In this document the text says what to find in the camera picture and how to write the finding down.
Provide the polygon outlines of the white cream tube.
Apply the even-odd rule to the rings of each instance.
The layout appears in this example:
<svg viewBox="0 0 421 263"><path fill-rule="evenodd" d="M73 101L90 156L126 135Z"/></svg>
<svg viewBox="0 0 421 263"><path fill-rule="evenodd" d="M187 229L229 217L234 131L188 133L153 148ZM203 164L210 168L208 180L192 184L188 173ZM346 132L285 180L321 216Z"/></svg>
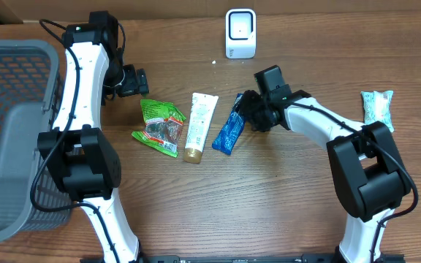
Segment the white cream tube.
<svg viewBox="0 0 421 263"><path fill-rule="evenodd" d="M200 93L192 94L189 127L183 156L184 161L192 164L201 162L208 130L218 100L218 96Z"/></svg>

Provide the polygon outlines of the green snack bag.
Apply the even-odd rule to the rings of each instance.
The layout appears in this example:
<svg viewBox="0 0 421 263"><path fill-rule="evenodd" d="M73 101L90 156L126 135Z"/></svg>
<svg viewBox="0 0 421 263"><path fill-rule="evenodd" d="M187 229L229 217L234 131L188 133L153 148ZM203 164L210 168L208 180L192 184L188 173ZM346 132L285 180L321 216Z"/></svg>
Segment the green snack bag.
<svg viewBox="0 0 421 263"><path fill-rule="evenodd" d="M141 99L145 128L132 132L139 142L176 158L185 115L171 102Z"/></svg>

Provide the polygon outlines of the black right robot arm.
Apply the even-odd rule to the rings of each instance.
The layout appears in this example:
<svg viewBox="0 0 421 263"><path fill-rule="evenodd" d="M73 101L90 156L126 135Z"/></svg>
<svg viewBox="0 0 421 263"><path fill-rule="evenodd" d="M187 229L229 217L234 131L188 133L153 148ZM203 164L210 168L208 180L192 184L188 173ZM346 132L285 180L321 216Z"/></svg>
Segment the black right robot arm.
<svg viewBox="0 0 421 263"><path fill-rule="evenodd" d="M280 125L303 134L327 151L336 196L347 213L343 239L330 262L404 262L380 243L387 222L412 212L417 186L385 124L351 121L323 107L309 93L292 91L274 65L254 74L258 90L235 104L254 131Z"/></svg>

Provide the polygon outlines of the mint tissue wipes pack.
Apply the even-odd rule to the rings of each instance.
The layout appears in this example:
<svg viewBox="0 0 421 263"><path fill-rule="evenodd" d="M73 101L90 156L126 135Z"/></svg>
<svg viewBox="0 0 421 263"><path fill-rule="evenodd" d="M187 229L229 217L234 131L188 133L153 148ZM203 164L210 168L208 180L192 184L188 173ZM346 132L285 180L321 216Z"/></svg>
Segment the mint tissue wipes pack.
<svg viewBox="0 0 421 263"><path fill-rule="evenodd" d="M372 124L380 121L385 124L391 133L394 132L390 113L390 104L393 91L362 91L364 123Z"/></svg>

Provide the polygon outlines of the blue snack wrapper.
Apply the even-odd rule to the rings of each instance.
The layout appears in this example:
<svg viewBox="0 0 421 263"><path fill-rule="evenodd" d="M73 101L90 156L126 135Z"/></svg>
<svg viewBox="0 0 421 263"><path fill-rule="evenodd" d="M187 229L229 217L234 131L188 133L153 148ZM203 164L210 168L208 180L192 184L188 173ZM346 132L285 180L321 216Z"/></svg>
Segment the blue snack wrapper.
<svg viewBox="0 0 421 263"><path fill-rule="evenodd" d="M238 141L239 136L243 132L246 124L245 118L235 111L235 107L240 102L242 97L243 94L238 94L236 96L235 103L230 112L230 116L227 119L227 122L223 125L221 131L212 143L212 148L214 150L219 150L227 155L232 153L232 150Z"/></svg>

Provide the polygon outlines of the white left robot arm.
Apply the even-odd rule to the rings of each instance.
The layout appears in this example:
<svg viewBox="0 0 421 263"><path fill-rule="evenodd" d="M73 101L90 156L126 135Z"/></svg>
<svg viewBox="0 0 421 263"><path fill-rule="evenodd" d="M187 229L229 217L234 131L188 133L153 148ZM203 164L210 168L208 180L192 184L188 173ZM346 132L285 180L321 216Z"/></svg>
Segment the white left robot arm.
<svg viewBox="0 0 421 263"><path fill-rule="evenodd" d="M46 213L81 208L104 251L102 262L141 262L140 241L119 197L121 162L101 130L101 107L117 96L148 94L145 70L124 63L125 31L107 11L91 12L87 23L64 27L57 40L65 49L66 80L52 128L37 138L43 162L31 185L31 203ZM68 195L68 205L37 202L44 171Z"/></svg>

